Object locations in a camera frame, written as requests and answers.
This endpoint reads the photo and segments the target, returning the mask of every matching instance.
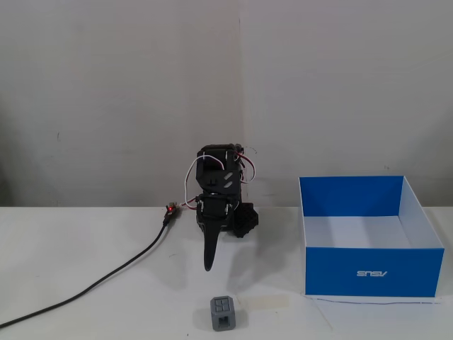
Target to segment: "red wire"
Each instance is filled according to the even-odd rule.
[[[255,165],[253,164],[253,162],[246,156],[244,156],[243,154],[240,154],[239,152],[236,152],[236,154],[241,157],[241,158],[244,158],[253,168],[253,176],[252,176],[252,179],[250,181],[241,181],[242,183],[250,183],[252,182],[252,180],[255,178],[255,174],[256,174],[256,170],[255,170]]]

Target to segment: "black cable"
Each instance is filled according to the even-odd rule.
[[[166,226],[169,224],[171,218],[173,216],[176,216],[176,210],[177,210],[177,206],[170,205],[170,207],[167,207],[167,212],[166,212],[165,218],[164,218],[164,225],[162,226],[162,229],[159,232],[159,234],[157,235],[156,239],[144,251],[142,251],[142,252],[138,253],[136,256],[132,257],[128,262],[126,262],[122,266],[119,266],[114,271],[111,271],[109,274],[107,274],[103,278],[97,280],[95,283],[90,285],[87,289],[83,290],[79,294],[77,294],[77,295],[75,295],[75,296],[73,296],[73,297],[71,297],[71,298],[69,298],[69,299],[67,299],[65,301],[57,303],[56,305],[52,305],[52,306],[44,308],[42,310],[38,310],[37,312],[31,313],[31,314],[28,314],[28,315],[24,315],[23,317],[19,317],[17,319],[14,319],[14,320],[5,322],[3,324],[0,324],[0,329],[8,327],[8,326],[11,326],[13,324],[17,324],[18,322],[25,321],[25,320],[30,319],[32,317],[36,317],[36,316],[41,315],[43,313],[46,313],[46,312],[49,312],[51,310],[57,309],[58,307],[67,305],[68,303],[70,303],[70,302],[72,302],[74,300],[77,300],[79,297],[87,294],[87,292],[89,292],[90,290],[95,288],[97,285],[99,285],[103,281],[107,280],[112,275],[115,275],[118,271],[120,271],[120,270],[126,268],[127,266],[129,266],[132,262],[136,261],[138,258],[142,257],[145,253],[147,253],[148,250],[150,250],[159,241],[159,239],[161,238],[162,234],[164,233],[164,230],[165,230]]]

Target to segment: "cable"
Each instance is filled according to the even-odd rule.
[[[250,181],[244,181],[244,179],[242,178],[242,179],[241,179],[241,183],[247,184],[247,183],[252,182],[252,181],[255,179],[255,177],[256,177],[256,168],[255,168],[255,164],[254,164],[248,157],[244,156],[243,154],[240,154],[239,152],[237,152],[236,154],[237,154],[239,157],[245,159],[245,160],[252,166],[252,168],[253,168],[253,176],[252,176],[252,179],[251,179]]]
[[[203,154],[202,156],[198,156],[197,158],[195,158],[195,160],[192,162],[192,165],[190,165],[190,168],[189,170],[187,171],[187,175],[185,175],[185,180],[184,180],[184,198],[185,198],[185,205],[187,206],[187,208],[191,209],[191,210],[196,210],[197,207],[193,207],[189,204],[189,202],[187,201],[187,180],[189,178],[189,175],[190,175],[190,172],[192,171],[192,168],[193,168],[193,164],[195,164],[195,162],[200,159],[200,158],[205,158],[205,157],[209,157],[209,158],[212,158],[213,160],[217,161],[220,163],[221,167],[222,167],[222,170],[225,170],[225,167],[224,167],[224,164],[218,160],[217,158],[215,158],[214,156],[211,156],[209,154]]]
[[[195,196],[191,200],[188,200],[187,203],[193,202],[197,197]],[[185,205],[185,203],[181,203],[179,206],[182,208]]]
[[[67,299],[65,301],[57,303],[56,305],[52,305],[52,306],[44,308],[42,310],[38,310],[37,312],[31,313],[31,314],[28,314],[28,315],[24,315],[23,317],[19,317],[17,319],[11,320],[11,321],[4,322],[3,324],[0,324],[0,329],[8,327],[8,326],[11,326],[13,324],[17,324],[19,322],[25,321],[25,320],[30,319],[32,317],[36,317],[36,316],[41,315],[43,313],[49,312],[51,310],[55,310],[58,307],[62,307],[64,305],[67,305],[68,303],[70,303],[70,302],[72,302],[74,300],[77,300],[81,296],[87,294],[90,290],[95,288],[97,285],[99,285],[103,281],[107,280],[112,275],[115,275],[118,271],[120,271],[120,270],[126,268],[127,266],[129,266],[132,262],[136,261],[138,258],[142,257],[145,253],[147,253],[148,250],[150,250],[159,241],[159,239],[161,238],[162,234],[164,233],[164,230],[167,227],[167,225],[169,224],[169,222],[176,216],[177,210],[178,210],[177,205],[174,205],[173,203],[171,203],[169,207],[167,206],[167,212],[165,214],[164,223],[163,223],[162,229],[159,232],[159,234],[157,235],[156,239],[144,251],[142,251],[142,252],[138,253],[136,256],[132,257],[128,262],[124,263],[122,266],[119,266],[114,271],[111,271],[109,274],[107,274],[103,278],[97,280],[95,283],[90,285],[87,289],[81,291],[79,294],[77,294],[77,295],[75,295],[75,296],[73,296],[73,297],[71,297],[71,298],[69,298],[69,299]]]

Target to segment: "white wire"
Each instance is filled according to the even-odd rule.
[[[203,154],[202,156],[198,156],[197,158],[195,158],[195,160],[192,162],[192,165],[190,165],[190,168],[189,170],[187,171],[187,175],[185,175],[185,180],[184,180],[184,198],[185,198],[185,206],[190,208],[190,209],[196,209],[197,207],[193,207],[191,205],[189,205],[189,203],[187,202],[187,180],[189,178],[189,175],[190,175],[190,172],[192,171],[192,168],[193,168],[193,164],[195,164],[195,162],[200,159],[200,158],[205,158],[205,157],[209,157],[209,158],[212,158],[213,160],[217,161],[220,163],[221,167],[222,167],[222,170],[225,170],[225,167],[224,167],[224,164],[218,160],[217,158],[215,158],[214,156],[211,156],[209,154]]]

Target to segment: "asus logo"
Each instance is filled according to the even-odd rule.
[[[375,276],[384,277],[387,274],[386,271],[358,271],[357,276]]]

